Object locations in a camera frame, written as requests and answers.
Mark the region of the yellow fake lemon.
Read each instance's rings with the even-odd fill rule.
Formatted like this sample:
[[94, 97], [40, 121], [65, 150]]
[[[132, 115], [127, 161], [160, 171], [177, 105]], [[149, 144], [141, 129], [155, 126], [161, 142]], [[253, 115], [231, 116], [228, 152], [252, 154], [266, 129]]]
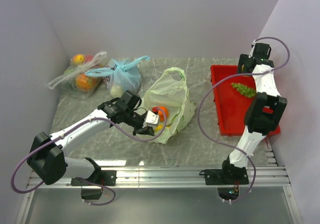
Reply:
[[157, 127], [155, 127], [154, 131], [158, 132], [158, 131], [161, 131], [163, 128], [164, 128], [163, 125], [158, 125]]

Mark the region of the orange fake orange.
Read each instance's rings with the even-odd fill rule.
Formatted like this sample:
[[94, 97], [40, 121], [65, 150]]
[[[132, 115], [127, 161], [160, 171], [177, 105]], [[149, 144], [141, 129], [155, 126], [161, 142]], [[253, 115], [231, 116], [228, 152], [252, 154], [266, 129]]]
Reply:
[[169, 111], [166, 107], [164, 106], [157, 106], [156, 107], [157, 110], [157, 114], [159, 115], [159, 119], [160, 121], [164, 121], [165, 120], [165, 117], [168, 118], [169, 117]]

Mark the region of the green fake grapes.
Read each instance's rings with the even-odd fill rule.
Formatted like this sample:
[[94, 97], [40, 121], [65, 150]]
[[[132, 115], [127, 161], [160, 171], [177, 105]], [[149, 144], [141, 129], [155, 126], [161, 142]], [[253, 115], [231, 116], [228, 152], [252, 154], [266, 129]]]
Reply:
[[246, 85], [243, 85], [241, 83], [231, 83], [231, 86], [233, 89], [235, 89], [240, 95], [247, 97], [247, 98], [254, 98], [256, 95], [256, 90], [248, 87]]

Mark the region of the light green plastic bag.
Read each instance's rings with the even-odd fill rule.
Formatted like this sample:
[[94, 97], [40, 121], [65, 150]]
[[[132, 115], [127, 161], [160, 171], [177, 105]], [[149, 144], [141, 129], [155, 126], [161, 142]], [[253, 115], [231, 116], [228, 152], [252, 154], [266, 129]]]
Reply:
[[190, 100], [185, 72], [172, 67], [166, 69], [162, 76], [145, 92], [142, 107], [146, 110], [166, 108], [168, 114], [164, 131], [153, 142], [165, 144], [168, 139], [191, 121], [196, 104]]

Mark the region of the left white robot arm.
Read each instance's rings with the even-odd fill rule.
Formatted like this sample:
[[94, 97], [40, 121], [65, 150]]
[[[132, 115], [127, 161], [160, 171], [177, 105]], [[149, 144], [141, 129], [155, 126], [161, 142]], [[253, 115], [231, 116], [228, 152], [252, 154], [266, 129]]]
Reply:
[[142, 100], [126, 91], [121, 97], [103, 102], [91, 114], [59, 132], [39, 133], [30, 149], [27, 164], [51, 185], [62, 177], [82, 178], [89, 185], [101, 185], [105, 180], [101, 167], [91, 158], [72, 159], [68, 154], [91, 136], [116, 124], [125, 123], [133, 128], [132, 134], [154, 136], [160, 117], [153, 111], [138, 114]]

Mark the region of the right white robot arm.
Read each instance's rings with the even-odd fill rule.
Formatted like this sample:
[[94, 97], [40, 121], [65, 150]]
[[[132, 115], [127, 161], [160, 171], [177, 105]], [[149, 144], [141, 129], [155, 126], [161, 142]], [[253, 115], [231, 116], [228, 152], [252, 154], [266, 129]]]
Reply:
[[248, 55], [242, 54], [238, 73], [253, 73], [256, 95], [244, 116], [244, 132], [234, 149], [222, 163], [220, 178], [226, 184], [248, 184], [247, 166], [257, 145], [275, 131], [287, 106], [274, 79], [274, 64], [269, 60], [271, 47], [254, 42]]

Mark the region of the blue tied plastic bag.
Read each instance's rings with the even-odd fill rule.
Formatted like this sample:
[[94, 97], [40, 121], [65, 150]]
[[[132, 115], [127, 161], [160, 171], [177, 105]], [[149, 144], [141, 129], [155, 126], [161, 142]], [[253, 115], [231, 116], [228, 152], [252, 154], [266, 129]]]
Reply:
[[103, 78], [107, 90], [113, 98], [121, 97], [125, 91], [137, 93], [141, 84], [139, 63], [150, 60], [149, 56], [137, 59], [110, 59], [107, 67], [95, 68], [85, 73], [88, 77]]

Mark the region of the clear tied fruit bag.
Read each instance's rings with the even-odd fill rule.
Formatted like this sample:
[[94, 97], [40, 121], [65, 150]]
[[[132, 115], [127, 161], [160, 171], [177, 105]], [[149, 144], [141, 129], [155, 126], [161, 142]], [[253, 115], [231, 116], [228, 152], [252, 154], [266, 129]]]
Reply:
[[71, 58], [69, 67], [64, 73], [47, 84], [51, 90], [56, 87], [71, 88], [76, 91], [89, 93], [96, 89], [100, 78], [85, 75], [87, 71], [105, 67], [107, 52], [101, 51], [96, 55], [76, 54]]

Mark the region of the red plastic tray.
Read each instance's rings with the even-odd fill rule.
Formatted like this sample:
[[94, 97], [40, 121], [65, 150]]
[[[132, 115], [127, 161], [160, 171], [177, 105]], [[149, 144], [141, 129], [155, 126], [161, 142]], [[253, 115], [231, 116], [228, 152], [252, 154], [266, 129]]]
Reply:
[[[226, 77], [237, 74], [237, 66], [234, 65], [212, 65], [210, 67], [212, 85], [216, 85]], [[233, 83], [243, 84], [256, 91], [256, 83], [252, 76], [232, 77], [213, 89], [214, 102], [220, 134], [223, 136], [242, 136], [245, 129], [245, 115], [249, 109], [253, 97], [242, 95]], [[275, 107], [264, 106], [263, 114], [274, 114]]]

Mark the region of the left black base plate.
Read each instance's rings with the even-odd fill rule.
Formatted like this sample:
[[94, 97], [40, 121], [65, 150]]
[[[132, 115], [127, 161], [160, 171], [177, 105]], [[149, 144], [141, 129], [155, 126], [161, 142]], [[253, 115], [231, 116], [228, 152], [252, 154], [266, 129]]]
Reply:
[[90, 177], [72, 178], [70, 185], [72, 187], [81, 187], [80, 196], [84, 201], [97, 201], [107, 190], [111, 193], [111, 199], [107, 202], [111, 203], [116, 198], [115, 191], [111, 188], [116, 184], [117, 172], [115, 170], [109, 171], [94, 171]]

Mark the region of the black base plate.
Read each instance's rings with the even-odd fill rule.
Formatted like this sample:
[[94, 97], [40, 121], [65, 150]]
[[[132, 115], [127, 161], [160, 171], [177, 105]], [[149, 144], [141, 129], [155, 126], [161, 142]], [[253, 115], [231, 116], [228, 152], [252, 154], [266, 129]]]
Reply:
[[246, 169], [235, 173], [222, 169], [205, 169], [205, 184], [207, 186], [230, 186], [218, 188], [219, 197], [225, 201], [234, 201], [240, 196], [240, 185], [248, 185], [249, 179]]
[[109, 171], [94, 171], [90, 177], [72, 178], [70, 185], [72, 187], [81, 187], [80, 196], [84, 201], [97, 201], [107, 190], [111, 193], [111, 199], [107, 202], [111, 203], [116, 198], [115, 191], [111, 188], [116, 184], [117, 172], [115, 170]]

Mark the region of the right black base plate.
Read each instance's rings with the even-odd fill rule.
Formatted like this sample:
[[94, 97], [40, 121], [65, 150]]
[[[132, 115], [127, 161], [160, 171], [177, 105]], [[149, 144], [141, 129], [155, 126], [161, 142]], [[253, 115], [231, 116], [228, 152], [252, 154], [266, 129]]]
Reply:
[[248, 185], [249, 179], [246, 169], [235, 173], [222, 169], [205, 169], [205, 184], [207, 186], [230, 186], [218, 188], [219, 197], [225, 201], [234, 201], [240, 196], [240, 185]]

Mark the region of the aluminium rail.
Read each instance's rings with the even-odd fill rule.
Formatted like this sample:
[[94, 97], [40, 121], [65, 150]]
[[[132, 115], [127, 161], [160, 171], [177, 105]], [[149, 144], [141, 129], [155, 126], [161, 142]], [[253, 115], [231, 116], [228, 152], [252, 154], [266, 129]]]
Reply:
[[[231, 185], [206, 185], [205, 177], [200, 176], [205, 166], [165, 166], [165, 167], [102, 167], [103, 171], [115, 170], [116, 179], [113, 188], [231, 188]], [[285, 167], [261, 166], [249, 168], [248, 177], [254, 187], [291, 186]]]

